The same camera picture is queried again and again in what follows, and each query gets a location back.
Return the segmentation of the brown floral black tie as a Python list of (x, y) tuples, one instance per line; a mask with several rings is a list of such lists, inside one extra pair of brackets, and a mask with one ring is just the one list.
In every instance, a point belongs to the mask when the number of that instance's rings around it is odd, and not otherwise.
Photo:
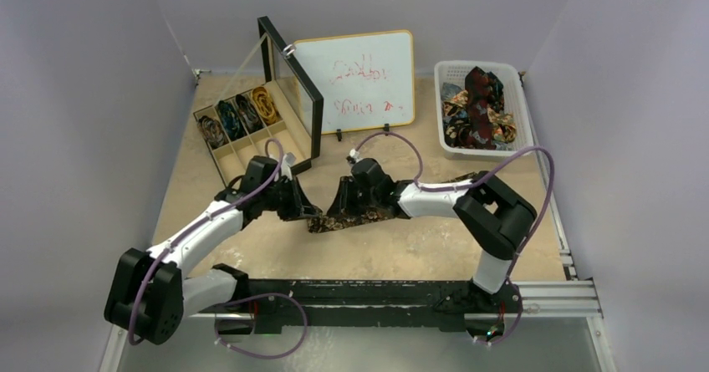
[(363, 213), (346, 217), (328, 217), (326, 211), (318, 218), (307, 222), (308, 230), (312, 233), (333, 232), (350, 227), (357, 227), (374, 222), (394, 219), (411, 219), (417, 217), (450, 217), (457, 214), (453, 207), (458, 199), (465, 196), (470, 190), (472, 180), (454, 181), (452, 183), (416, 184), (413, 180), (394, 181), (396, 216), (388, 216), (374, 208)]

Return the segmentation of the white plastic basket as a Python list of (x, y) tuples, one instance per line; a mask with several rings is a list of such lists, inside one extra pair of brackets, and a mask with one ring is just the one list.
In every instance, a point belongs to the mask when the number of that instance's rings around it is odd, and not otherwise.
[(447, 60), (436, 64), (434, 77), (446, 156), (499, 161), (534, 145), (522, 79), (513, 66)]

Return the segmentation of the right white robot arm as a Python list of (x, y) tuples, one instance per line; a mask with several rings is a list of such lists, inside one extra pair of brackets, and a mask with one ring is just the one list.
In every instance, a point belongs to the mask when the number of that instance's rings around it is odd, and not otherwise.
[(472, 305), (482, 311), (501, 302), (501, 288), (538, 218), (530, 202), (490, 171), (450, 184), (396, 181), (372, 158), (354, 163), (340, 178), (327, 214), (355, 217), (368, 211), (400, 219), (458, 219), (482, 249), (469, 289)]

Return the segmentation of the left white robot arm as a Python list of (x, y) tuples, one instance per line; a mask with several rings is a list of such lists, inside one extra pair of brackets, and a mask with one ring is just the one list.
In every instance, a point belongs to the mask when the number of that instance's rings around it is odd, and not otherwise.
[(223, 306), (230, 313), (253, 301), (249, 277), (217, 264), (190, 279), (193, 269), (216, 247), (265, 212), (285, 221), (317, 216), (291, 172), (293, 157), (253, 157), (242, 176), (219, 191), (207, 209), (178, 233), (146, 250), (131, 248), (118, 261), (105, 305), (105, 320), (125, 329), (130, 344), (165, 343), (181, 321)]

